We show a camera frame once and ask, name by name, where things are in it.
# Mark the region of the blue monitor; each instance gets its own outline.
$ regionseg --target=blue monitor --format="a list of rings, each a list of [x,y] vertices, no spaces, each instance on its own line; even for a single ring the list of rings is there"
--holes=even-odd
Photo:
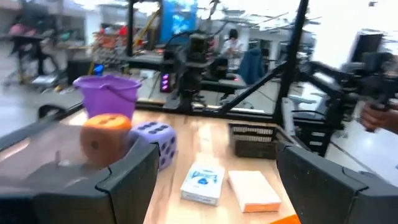
[[[196,29],[198,0],[163,0],[162,8],[160,44],[165,44],[175,34]],[[176,37],[171,44],[187,42],[188,37]]]

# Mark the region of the red object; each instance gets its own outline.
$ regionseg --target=red object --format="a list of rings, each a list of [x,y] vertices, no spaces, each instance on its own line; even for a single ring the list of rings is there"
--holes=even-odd
[[[119,35],[127,35],[127,26],[122,26],[122,28],[119,29]]]

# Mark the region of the black tray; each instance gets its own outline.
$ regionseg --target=black tray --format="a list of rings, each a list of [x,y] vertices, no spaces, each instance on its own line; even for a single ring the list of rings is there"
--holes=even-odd
[[[238,157],[276,159],[281,142],[303,147],[276,124],[251,125],[229,123],[229,143]]]

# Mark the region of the person's hand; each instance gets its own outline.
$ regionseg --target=person's hand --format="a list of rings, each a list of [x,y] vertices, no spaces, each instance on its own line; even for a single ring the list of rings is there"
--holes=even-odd
[[[396,110],[398,105],[391,105],[392,109]],[[386,126],[388,114],[390,111],[381,111],[372,109],[371,104],[366,103],[361,111],[359,122],[368,130],[375,131],[376,129]]]

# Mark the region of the wooden tabletop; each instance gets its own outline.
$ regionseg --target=wooden tabletop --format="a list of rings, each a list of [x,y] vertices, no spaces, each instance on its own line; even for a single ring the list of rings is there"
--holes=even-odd
[[[85,121],[86,114],[81,112],[67,118],[63,123],[82,125]],[[231,152],[228,146],[227,123],[236,121],[136,111],[133,125],[144,121],[170,124],[176,130],[178,139],[176,159],[170,167],[159,173],[145,224],[265,224],[295,213],[280,181],[275,161],[237,158]],[[282,199],[279,212],[242,213],[226,179],[218,207],[181,199],[180,187],[195,161],[221,165],[227,171],[261,171]]]

